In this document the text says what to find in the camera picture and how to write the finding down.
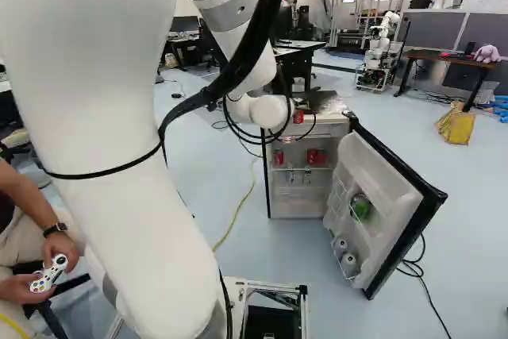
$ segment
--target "game controller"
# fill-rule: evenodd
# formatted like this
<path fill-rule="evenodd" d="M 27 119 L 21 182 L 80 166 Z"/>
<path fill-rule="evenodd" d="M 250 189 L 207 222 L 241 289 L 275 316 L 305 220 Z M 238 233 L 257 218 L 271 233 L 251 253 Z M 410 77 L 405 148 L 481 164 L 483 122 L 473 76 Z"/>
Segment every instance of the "game controller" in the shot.
<path fill-rule="evenodd" d="M 38 270 L 33 274 L 41 274 L 37 281 L 30 283 L 32 293 L 44 293 L 53 286 L 54 282 L 60 277 L 60 274 L 67 268 L 68 260 L 63 254 L 58 254 L 52 258 L 52 264 L 49 269 Z"/>

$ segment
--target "wristwatch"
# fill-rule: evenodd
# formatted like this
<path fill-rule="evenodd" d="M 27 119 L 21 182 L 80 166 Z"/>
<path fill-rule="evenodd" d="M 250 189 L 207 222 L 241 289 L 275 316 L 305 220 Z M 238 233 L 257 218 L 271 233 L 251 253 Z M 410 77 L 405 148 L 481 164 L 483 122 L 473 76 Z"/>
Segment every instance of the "wristwatch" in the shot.
<path fill-rule="evenodd" d="M 58 222 L 54 226 L 47 228 L 42 234 L 44 235 L 44 238 L 48 238 L 51 233 L 65 231 L 67 231 L 67 226 L 62 222 Z"/>

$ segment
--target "pink stuffed animal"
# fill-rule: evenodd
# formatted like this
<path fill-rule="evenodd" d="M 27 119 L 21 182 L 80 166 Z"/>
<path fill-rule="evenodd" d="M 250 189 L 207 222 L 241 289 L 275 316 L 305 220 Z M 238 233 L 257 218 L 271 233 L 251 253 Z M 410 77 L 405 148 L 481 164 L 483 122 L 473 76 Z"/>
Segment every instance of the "pink stuffed animal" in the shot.
<path fill-rule="evenodd" d="M 498 49 L 494 45 L 484 45 L 475 54 L 475 60 L 479 63 L 497 63 L 501 61 Z"/>

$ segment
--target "black table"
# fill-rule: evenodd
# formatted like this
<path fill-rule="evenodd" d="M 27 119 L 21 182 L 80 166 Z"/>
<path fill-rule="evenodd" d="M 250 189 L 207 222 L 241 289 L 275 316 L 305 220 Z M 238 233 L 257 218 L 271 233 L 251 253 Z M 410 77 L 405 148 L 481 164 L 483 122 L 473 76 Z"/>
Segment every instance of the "black table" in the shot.
<path fill-rule="evenodd" d="M 173 53 L 176 62 L 178 63 L 178 69 L 181 71 L 187 71 L 185 65 L 183 64 L 182 57 L 180 57 L 180 54 L 178 53 L 178 50 L 184 50 L 189 47 L 198 47 L 198 44 L 199 37 L 180 37 L 178 39 L 167 39 L 162 56 L 160 57 L 160 61 L 163 64 L 166 54 Z"/>
<path fill-rule="evenodd" d="M 278 40 L 275 42 L 277 51 L 275 59 L 283 63 L 284 78 L 303 77 L 305 91 L 310 91 L 312 57 L 317 49 L 325 45 L 326 43 L 322 41 Z"/>
<path fill-rule="evenodd" d="M 407 80 L 411 73 L 411 68 L 416 60 L 434 60 L 434 61 L 444 61 L 446 63 L 452 64 L 461 64 L 461 65 L 469 65 L 472 67 L 477 67 L 479 69 L 479 78 L 478 82 L 475 85 L 475 88 L 471 92 L 469 99 L 464 104 L 463 112 L 467 113 L 471 107 L 473 106 L 473 102 L 475 101 L 476 95 L 480 87 L 482 87 L 482 83 L 487 77 L 489 70 L 494 69 L 496 63 L 479 63 L 473 59 L 460 58 L 455 56 L 440 56 L 441 52 L 432 51 L 429 49 L 411 49 L 406 52 L 405 56 L 409 59 L 406 65 L 406 70 L 404 71 L 404 76 L 402 77 L 402 82 L 400 84 L 400 88 L 394 94 L 394 97 L 398 97 L 407 91 Z"/>

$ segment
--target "beige pants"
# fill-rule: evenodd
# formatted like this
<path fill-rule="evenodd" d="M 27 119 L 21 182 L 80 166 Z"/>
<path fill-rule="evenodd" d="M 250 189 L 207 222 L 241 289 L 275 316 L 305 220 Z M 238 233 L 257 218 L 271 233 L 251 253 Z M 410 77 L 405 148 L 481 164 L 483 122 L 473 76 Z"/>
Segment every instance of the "beige pants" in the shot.
<path fill-rule="evenodd" d="M 69 227 L 69 235 L 76 241 L 81 237 L 72 224 L 71 215 L 66 210 L 55 210 L 58 219 Z M 12 276 L 9 267 L 15 264 L 42 259 L 44 237 L 33 220 L 16 208 L 9 226 L 0 233 L 0 283 Z M 19 305 L 0 299 L 0 314 L 15 321 L 30 337 L 42 338 L 34 332 L 28 319 Z M 0 322 L 1 339 L 20 339 L 19 334 L 4 322 Z"/>

